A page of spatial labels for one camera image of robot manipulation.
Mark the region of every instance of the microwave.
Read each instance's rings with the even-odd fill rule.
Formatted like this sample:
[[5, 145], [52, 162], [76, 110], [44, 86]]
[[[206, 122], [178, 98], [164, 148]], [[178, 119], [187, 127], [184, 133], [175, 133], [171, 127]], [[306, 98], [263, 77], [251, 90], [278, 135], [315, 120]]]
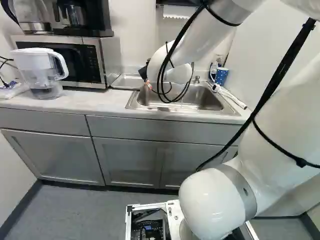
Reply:
[[106, 89], [122, 74], [118, 37], [19, 35], [11, 37], [17, 49], [48, 48], [61, 54], [69, 76], [63, 86]]

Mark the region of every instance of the sink basin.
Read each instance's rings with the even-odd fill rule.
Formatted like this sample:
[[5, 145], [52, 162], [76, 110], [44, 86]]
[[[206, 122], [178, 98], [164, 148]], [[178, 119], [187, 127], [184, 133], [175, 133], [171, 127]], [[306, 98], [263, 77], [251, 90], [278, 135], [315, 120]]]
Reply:
[[[184, 85], [172, 83], [171, 91], [166, 94], [169, 99], [174, 99], [183, 90]], [[170, 89], [169, 83], [164, 83], [164, 91]], [[214, 111], [221, 115], [239, 116], [239, 113], [231, 107], [220, 94], [212, 91], [207, 82], [190, 84], [187, 93], [178, 102], [163, 103], [157, 93], [149, 90], [147, 86], [142, 86], [140, 91], [135, 91], [131, 95], [126, 109], [179, 112], [179, 113], [199, 113], [205, 114]]]

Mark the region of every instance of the cabinet door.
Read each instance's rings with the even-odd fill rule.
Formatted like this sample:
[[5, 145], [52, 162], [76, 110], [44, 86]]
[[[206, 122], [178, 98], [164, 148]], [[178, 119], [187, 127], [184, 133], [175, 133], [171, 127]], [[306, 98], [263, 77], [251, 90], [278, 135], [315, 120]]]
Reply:
[[105, 185], [90, 137], [2, 130], [39, 179]]
[[107, 185], [159, 187], [161, 142], [99, 137], [93, 141]]
[[[164, 165], [161, 174], [160, 187], [178, 189], [182, 182], [194, 173], [197, 166], [215, 155], [223, 146], [166, 143]], [[234, 157], [238, 147], [232, 146], [220, 157], [210, 162], [205, 168], [213, 168]]]

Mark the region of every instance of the baseboard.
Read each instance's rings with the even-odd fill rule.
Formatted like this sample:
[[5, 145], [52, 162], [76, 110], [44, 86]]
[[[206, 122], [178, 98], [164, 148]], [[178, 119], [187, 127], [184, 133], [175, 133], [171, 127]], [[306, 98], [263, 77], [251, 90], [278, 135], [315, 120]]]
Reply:
[[320, 231], [306, 212], [300, 216], [300, 220], [303, 223], [304, 227], [310, 233], [311, 237], [314, 240], [319, 240], [320, 239]]
[[299, 219], [300, 216], [256, 216], [253, 219], [257, 220], [279, 220], [279, 219]]
[[115, 192], [130, 192], [130, 193], [141, 193], [141, 194], [163, 194], [163, 195], [178, 195], [179, 190], [174, 189], [160, 189], [160, 188], [143, 188], [143, 187], [132, 187], [132, 186], [96, 186], [96, 185], [85, 185], [76, 184], [69, 182], [41, 180], [42, 184], [55, 186], [60, 188], [70, 189], [84, 189], [91, 191], [115, 191]]
[[15, 225], [17, 220], [20, 218], [22, 213], [25, 211], [29, 203], [32, 201], [34, 196], [42, 186], [41, 181], [37, 180], [29, 191], [24, 195], [18, 205], [14, 208], [12, 213], [6, 219], [2, 226], [0, 226], [0, 239], [5, 239], [5, 236], [9, 233], [11, 228]]

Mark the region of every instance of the countertop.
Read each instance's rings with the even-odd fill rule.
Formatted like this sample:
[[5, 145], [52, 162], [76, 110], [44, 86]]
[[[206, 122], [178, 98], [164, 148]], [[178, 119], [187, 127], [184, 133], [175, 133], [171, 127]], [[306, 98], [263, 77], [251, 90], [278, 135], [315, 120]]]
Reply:
[[64, 90], [63, 96], [51, 100], [39, 100], [26, 91], [8, 100], [0, 100], [1, 108], [31, 110], [51, 113], [81, 114], [105, 117], [122, 117], [136, 119], [156, 119], [201, 123], [220, 123], [242, 125], [251, 111], [243, 110], [227, 97], [224, 99], [238, 111], [240, 116], [220, 115], [213, 111], [208, 114], [146, 112], [145, 110], [126, 109], [132, 90]]

